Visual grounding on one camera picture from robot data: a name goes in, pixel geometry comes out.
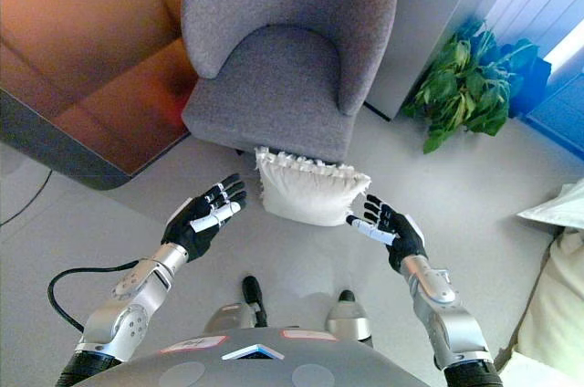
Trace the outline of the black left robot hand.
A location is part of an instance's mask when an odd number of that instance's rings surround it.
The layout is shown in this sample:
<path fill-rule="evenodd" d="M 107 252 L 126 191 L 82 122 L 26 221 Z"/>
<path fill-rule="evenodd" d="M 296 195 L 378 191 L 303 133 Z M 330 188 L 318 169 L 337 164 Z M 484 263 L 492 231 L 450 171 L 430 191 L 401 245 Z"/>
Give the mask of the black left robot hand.
<path fill-rule="evenodd" d="M 245 198 L 245 183 L 238 173 L 187 198 L 167 222 L 161 244 L 181 246 L 188 262 L 203 256 L 220 229 L 245 208 Z"/>

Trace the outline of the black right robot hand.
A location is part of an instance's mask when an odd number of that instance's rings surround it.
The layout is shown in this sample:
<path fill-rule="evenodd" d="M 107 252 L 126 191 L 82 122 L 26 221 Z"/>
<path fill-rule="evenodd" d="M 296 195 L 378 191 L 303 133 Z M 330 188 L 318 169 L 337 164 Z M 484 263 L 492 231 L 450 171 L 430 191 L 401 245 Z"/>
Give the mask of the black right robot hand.
<path fill-rule="evenodd" d="M 348 214 L 346 223 L 366 237 L 382 243 L 391 268 L 400 273 L 407 256 L 427 257 L 422 231 L 406 214 L 394 210 L 379 197 L 367 194 L 362 218 Z"/>

